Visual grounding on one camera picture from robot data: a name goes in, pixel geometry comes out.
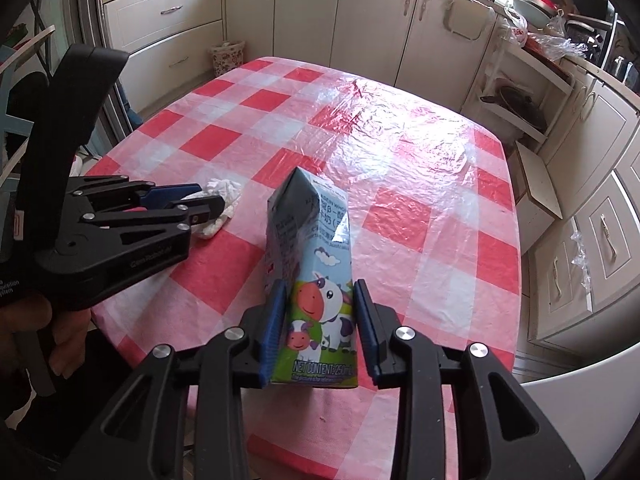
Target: small cartoon cow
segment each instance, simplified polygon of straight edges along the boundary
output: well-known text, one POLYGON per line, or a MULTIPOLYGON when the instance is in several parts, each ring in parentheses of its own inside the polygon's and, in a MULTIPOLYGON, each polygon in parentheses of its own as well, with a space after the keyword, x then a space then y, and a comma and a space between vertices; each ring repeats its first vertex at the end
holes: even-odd
POLYGON ((342 346, 349 351, 353 321, 351 316, 340 314, 340 309, 343 303, 351 304, 351 298, 322 274, 314 272, 314 276, 314 282, 304 283, 298 289, 298 307, 322 325, 323 349, 335 352, 342 346))
POLYGON ((299 319, 292 321, 287 334, 287 347, 298 352, 299 360, 319 363, 320 343, 311 339, 309 335, 311 325, 310 322, 299 319))

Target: plastic table cover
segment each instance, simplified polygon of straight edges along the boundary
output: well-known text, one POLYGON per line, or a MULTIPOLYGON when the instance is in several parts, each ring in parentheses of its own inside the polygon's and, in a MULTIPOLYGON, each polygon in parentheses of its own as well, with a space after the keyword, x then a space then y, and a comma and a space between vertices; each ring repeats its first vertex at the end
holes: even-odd
MULTIPOLYGON (((365 78, 265 57, 177 100, 91 174, 158 185, 228 178, 236 215, 187 261, 93 310, 131 364, 158 343, 207 342, 264 300, 266 203, 295 166, 349 194, 354 280, 436 343, 480 340, 513 367, 520 249, 500 142, 441 106, 365 78)), ((359 352, 351 390, 271 385, 244 393, 251 464, 265 478, 388 478, 398 390, 377 391, 359 352)), ((195 395, 190 397, 194 406, 195 395)), ((455 421, 445 391, 447 476, 455 421)))

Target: silver screw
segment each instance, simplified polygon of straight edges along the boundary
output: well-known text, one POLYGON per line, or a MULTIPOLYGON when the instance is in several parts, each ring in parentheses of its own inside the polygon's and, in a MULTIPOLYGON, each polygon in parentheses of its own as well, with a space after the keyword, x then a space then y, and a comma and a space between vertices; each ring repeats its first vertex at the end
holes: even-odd
POLYGON ((415 330, 410 326, 396 328, 396 337, 402 341, 411 341, 415 337, 415 330))
POLYGON ((231 341, 237 341, 238 339, 242 339, 244 337, 244 330, 242 330, 239 326, 227 328, 225 330, 225 337, 231 341))
POLYGON ((489 349, 482 343, 473 343, 469 351, 474 357, 485 357, 489 353, 489 349))
POLYGON ((171 347, 169 345, 154 346, 154 349, 151 351, 151 353, 158 359, 164 359, 171 353, 171 347))

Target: dining table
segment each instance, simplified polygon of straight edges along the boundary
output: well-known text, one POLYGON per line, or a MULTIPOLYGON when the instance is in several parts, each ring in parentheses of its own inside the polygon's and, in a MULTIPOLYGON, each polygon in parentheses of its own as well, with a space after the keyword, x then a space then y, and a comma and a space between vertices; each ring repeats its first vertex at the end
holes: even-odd
MULTIPOLYGON (((295 167, 348 193, 353 279, 366 280, 373 301, 436 344, 483 342, 512 369, 520 244, 501 143, 401 89, 277 57, 191 91, 91 170, 159 186, 242 186, 233 218, 209 240, 192 237, 187 260, 93 308, 132 366, 160 343, 204 344, 264 302, 267 200, 295 167)), ((252 468, 263 478, 389 478, 398 390, 373 385, 360 348, 358 384, 244 391, 252 468)), ((450 390, 443 397, 447 477, 456 478, 450 390)))

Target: floral trash bin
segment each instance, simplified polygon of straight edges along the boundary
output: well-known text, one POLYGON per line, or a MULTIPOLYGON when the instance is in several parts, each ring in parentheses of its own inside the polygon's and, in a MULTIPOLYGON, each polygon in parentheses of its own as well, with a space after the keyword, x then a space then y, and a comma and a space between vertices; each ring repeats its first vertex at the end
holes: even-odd
POLYGON ((208 50, 216 77, 244 63, 244 41, 225 41, 208 50))

